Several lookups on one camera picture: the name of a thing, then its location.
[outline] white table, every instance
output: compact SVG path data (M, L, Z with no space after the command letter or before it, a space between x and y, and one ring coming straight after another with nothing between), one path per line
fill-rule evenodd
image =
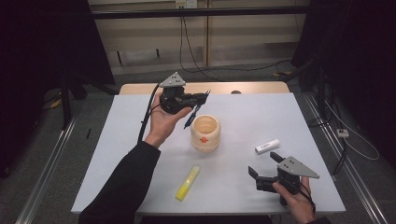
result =
M114 99L73 213L80 213L97 195L108 177L135 145L149 95L119 95ZM215 116L222 125L221 143L211 154L195 150L190 130L181 120L161 146L148 195L138 209L141 215L262 215L287 213L279 195L257 191L248 166L259 175L276 175L269 153L257 155L254 147L278 138L275 150L294 156L320 175L311 179L312 197L319 213L343 212L345 207L309 132L292 93L211 94L198 115ZM175 194L194 164L196 178L183 202Z

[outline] pen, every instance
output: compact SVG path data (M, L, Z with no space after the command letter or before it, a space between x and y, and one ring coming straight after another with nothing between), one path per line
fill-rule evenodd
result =
M205 95L208 96L209 93L210 93L210 90L208 90L208 91L205 93ZM184 124L184 129L186 129L187 127L190 127L190 125L191 125L192 122L194 121L194 119L195 119L195 117L196 117L196 114L197 114L197 112L198 112L198 110L199 110L200 108L201 108L200 105L198 105L198 106L195 107L194 112L192 112L192 114L190 115L189 119L187 119L186 124Z

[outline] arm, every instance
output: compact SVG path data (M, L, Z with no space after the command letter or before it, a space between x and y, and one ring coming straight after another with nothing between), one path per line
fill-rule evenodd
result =
M99 194L79 215L78 222L133 223L134 213L146 197L154 168L160 158L158 149L175 129L176 123L191 112L186 107L175 115L164 112L157 94L151 108L150 131L126 155Z
M301 186L301 191L307 195L310 195L311 188L309 187L309 178L303 176L301 182L304 185L304 187ZM292 195L285 189L285 187L277 182L273 184L273 187L276 192L285 198L286 202L288 203L291 215L297 223L330 223L326 217L315 220L312 205L302 194L298 193L296 195Z

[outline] yellow marker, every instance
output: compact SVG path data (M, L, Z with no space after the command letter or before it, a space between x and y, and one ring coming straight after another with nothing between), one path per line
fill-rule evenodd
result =
M184 180L183 184L181 184L180 188L178 189L176 193L176 199L179 201L183 201L184 197L186 197L186 194L189 192L189 189L191 188L192 183L194 182L195 178L198 176L199 172L201 171L201 166L199 165L193 165L189 175L187 178Z

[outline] round container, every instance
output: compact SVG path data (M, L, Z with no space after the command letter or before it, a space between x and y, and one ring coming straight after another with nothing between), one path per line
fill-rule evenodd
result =
M197 150L212 152L219 146L221 125L216 118L202 115L192 122L190 131L191 143Z

